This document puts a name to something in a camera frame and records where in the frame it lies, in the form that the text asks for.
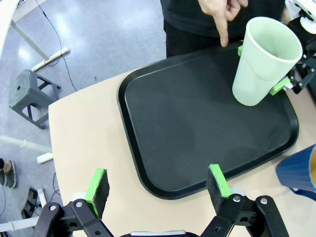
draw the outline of gray stool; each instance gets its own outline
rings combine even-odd
[[[40,86],[38,86],[38,79],[43,81]],[[52,86],[54,98],[41,91],[47,85]],[[50,104],[58,100],[57,90],[60,88],[61,87],[59,85],[43,78],[42,76],[30,70],[24,70],[11,85],[9,107],[32,124],[36,125],[40,129],[44,129],[42,123],[48,119],[48,112],[38,120],[34,121],[31,106],[39,106],[48,109]],[[23,109],[26,107],[28,110],[28,116],[23,113]]]

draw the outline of tray rim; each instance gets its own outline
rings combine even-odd
[[[137,137],[134,133],[134,124],[132,122],[132,119],[130,117],[130,111],[129,107],[126,101],[125,97],[125,92],[130,85],[135,79],[139,78],[140,76],[144,76],[146,74],[152,73],[159,71],[161,69],[165,69],[171,66],[175,66],[176,64],[183,63],[183,62],[188,62],[191,60],[196,60],[199,57],[204,56],[205,54],[209,54],[210,49],[212,50],[211,53],[217,53],[217,52],[224,52],[232,49],[237,49],[241,45],[241,42],[237,43],[232,43],[229,44],[226,48],[222,47],[213,47],[213,48],[208,48],[204,49],[201,51],[185,54],[185,55],[180,55],[180,56],[175,56],[167,59],[160,60],[158,62],[149,64],[147,66],[144,66],[142,68],[135,69],[125,75],[125,77],[121,80],[121,82],[118,85],[117,89],[117,102],[118,102],[118,108],[119,112],[121,115],[121,119],[123,122],[124,130],[125,130],[125,135],[128,141],[128,145],[133,157],[133,162],[136,168],[137,176],[141,182],[141,184],[144,186],[144,188],[150,192],[152,195],[161,198],[161,199],[167,199],[167,200],[174,200],[174,199],[180,199],[184,198],[186,196],[198,193],[202,190],[206,189],[206,180],[199,182],[197,184],[191,185],[189,187],[179,189],[179,190],[174,190],[174,191],[166,191],[163,189],[160,189],[156,187],[151,181],[150,178],[146,174],[146,170],[144,167],[144,164],[142,162],[140,150],[138,147],[138,142],[137,142]],[[151,72],[148,73],[142,73],[143,71],[148,71],[150,70]],[[252,169],[255,169],[271,160],[274,158],[282,155],[286,151],[288,151],[296,142],[298,134],[299,134],[299,123],[298,123],[298,118],[297,115],[294,111],[294,108],[288,99],[286,93],[284,91],[279,92],[279,94],[283,94],[281,99],[283,100],[284,103],[284,109],[287,112],[289,118],[290,118],[290,126],[291,126],[291,135],[288,139],[288,141],[278,147],[277,149],[273,150],[272,152],[269,152],[265,154],[264,156],[259,157],[256,160],[253,160],[247,164],[243,164],[239,169],[241,169],[241,172],[236,172],[234,171],[228,171],[224,173],[224,176],[227,180],[233,179],[234,177],[237,177],[239,175],[242,175]]]

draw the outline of cup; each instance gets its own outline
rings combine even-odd
[[[282,185],[316,201],[316,145],[282,160],[276,166],[276,174]]]
[[[258,104],[302,57],[297,36],[268,17],[248,21],[233,94],[242,104]]]

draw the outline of foot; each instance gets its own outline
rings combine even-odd
[[[6,176],[4,174],[4,171],[3,169],[0,169],[0,184],[2,186],[5,186],[6,185]]]
[[[14,162],[11,160],[6,161],[3,170],[6,175],[6,185],[14,189],[17,183]]]

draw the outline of light green plastic cup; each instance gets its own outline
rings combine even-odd
[[[302,45],[284,24],[267,17],[246,26],[233,94],[242,104],[258,104],[302,57]]]

